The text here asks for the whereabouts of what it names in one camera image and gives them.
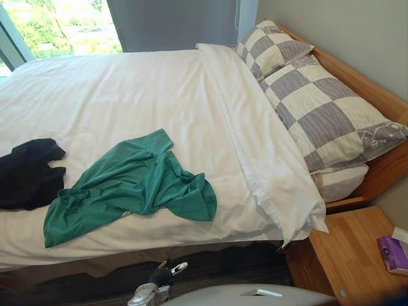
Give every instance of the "window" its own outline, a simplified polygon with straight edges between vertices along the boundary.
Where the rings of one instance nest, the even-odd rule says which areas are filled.
[[[7,77],[11,73],[10,69],[6,66],[3,60],[0,58],[0,81]]]
[[[37,59],[122,52],[106,0],[0,0]]]

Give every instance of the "green t-shirt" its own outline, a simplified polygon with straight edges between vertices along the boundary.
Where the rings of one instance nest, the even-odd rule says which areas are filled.
[[[150,215],[161,207],[195,221],[211,221],[217,200],[204,173],[184,171],[163,129],[120,142],[59,191],[44,220],[45,247],[67,242],[121,218]]]

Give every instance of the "tissue box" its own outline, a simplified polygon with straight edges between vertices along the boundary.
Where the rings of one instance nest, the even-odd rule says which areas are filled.
[[[396,235],[395,231],[393,236],[378,238],[377,243],[387,270],[391,273],[408,275],[408,244],[395,239],[395,237],[401,237]]]

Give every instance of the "wooden bed frame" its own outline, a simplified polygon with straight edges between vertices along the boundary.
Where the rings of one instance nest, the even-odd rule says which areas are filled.
[[[277,24],[294,40],[312,43]],[[319,48],[312,52],[321,65],[354,92],[378,109],[386,118],[408,126],[408,104],[370,81],[338,59]],[[369,170],[363,183],[347,199],[326,205],[327,213],[350,210],[373,200],[408,173],[408,141],[368,163]]]

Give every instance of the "white bedsheet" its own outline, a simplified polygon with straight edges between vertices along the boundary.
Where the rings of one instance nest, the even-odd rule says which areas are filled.
[[[166,209],[129,215],[51,249],[48,207],[0,212],[0,270],[132,250],[290,240],[326,230],[325,207],[294,141],[229,48],[33,61],[0,83],[0,156],[35,138],[67,152],[65,187],[119,141],[163,128],[182,167],[217,195],[213,222]]]

